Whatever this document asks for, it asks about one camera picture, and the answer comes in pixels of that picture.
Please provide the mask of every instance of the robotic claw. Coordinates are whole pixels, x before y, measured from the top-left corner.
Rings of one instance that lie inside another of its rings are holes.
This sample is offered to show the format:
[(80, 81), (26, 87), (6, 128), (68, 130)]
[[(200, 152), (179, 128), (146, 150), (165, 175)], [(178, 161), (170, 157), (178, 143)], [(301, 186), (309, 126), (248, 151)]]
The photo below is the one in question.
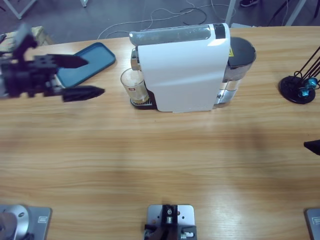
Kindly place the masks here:
[(63, 102), (84, 101), (100, 96), (104, 89), (95, 86), (62, 88), (55, 79), (59, 68), (79, 68), (88, 64), (79, 56), (47, 54), (26, 61), (28, 48), (36, 48), (31, 28), (23, 24), (14, 37), (11, 51), (0, 52), (0, 99), (19, 98), (27, 93), (29, 98), (42, 93), (44, 97), (62, 96)]

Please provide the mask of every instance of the warning label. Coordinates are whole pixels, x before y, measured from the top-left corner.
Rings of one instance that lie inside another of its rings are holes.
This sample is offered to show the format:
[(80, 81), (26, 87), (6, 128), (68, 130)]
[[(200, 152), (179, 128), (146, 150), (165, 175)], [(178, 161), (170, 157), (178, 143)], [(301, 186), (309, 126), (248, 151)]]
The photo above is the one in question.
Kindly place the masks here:
[(232, 51), (232, 48), (230, 47), (230, 50), (229, 50), (229, 57), (234, 57), (234, 51)]

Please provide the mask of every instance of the gray carpet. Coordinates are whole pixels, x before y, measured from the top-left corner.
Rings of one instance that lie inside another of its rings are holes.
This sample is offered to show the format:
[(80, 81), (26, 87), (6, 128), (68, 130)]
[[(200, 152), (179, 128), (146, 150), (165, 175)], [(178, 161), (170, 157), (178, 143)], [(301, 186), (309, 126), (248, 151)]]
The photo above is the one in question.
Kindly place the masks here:
[[(196, 7), (209, 5), (210, 0), (189, 0)], [(232, 18), (232, 23), (266, 26), (272, 15), (283, 0), (261, 0), (259, 4), (251, 7), (240, 7), (237, 1), (236, 14)], [(29, 0), (10, 0), (17, 10), (23, 9)], [(292, 0), (289, 3), (288, 14), (295, 8), (298, 0)], [(227, 0), (213, 0), (214, 4), (229, 4)], [(293, 23), (294, 26), (320, 26), (320, 14), (314, 19), (314, 12), (317, 0), (307, 0), (305, 6)], [(25, 13), (22, 20), (18, 20), (8, 9), (7, 5), (0, 0), (0, 6), (6, 9), (0, 9), (0, 33), (15, 31), (21, 22), (26, 22), (36, 26), (43, 26), (52, 40), (59, 43), (78, 42), (85, 40), (95, 40), (105, 28), (124, 22), (136, 22), (150, 19), (150, 14), (158, 8), (165, 8), (178, 13), (184, 8), (190, 8), (191, 5), (186, 0), (89, 0), (87, 7), (82, 7), (80, 0), (38, 0), (32, 8)], [(215, 14), (212, 7), (204, 7), (203, 11), (207, 14), (206, 23), (221, 23), (227, 13), (226, 6), (216, 6)], [(271, 22), (271, 26), (280, 26), (286, 13), (284, 8), (278, 16)], [(153, 14), (154, 19), (169, 18), (173, 15), (159, 10)], [(183, 26), (188, 24), (198, 24), (204, 19), (204, 15), (195, 10), (186, 15), (176, 18), (155, 21), (151, 28), (167, 28)], [(106, 31), (102, 37), (114, 31), (138, 31), (149, 26), (150, 22), (130, 23), (115, 26)], [(109, 36), (117, 38), (127, 36), (127, 33), (118, 32)]]

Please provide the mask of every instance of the cup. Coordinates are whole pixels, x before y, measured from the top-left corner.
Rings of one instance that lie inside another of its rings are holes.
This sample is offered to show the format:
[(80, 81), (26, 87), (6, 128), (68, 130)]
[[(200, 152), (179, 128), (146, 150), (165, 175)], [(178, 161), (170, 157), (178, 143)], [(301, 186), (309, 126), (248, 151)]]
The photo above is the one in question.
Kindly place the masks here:
[(129, 68), (122, 73), (120, 80), (134, 103), (142, 104), (149, 99), (144, 76), (140, 70)]

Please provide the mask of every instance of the white coffee machine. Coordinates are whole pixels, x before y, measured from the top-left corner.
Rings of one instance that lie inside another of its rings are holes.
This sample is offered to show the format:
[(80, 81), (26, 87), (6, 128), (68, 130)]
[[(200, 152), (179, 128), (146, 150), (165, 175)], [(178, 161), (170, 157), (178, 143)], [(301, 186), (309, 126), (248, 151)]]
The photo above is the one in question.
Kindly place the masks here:
[(256, 59), (245, 39), (230, 37), (225, 23), (129, 34), (131, 67), (141, 71), (149, 99), (131, 103), (161, 112), (210, 111), (234, 97)]

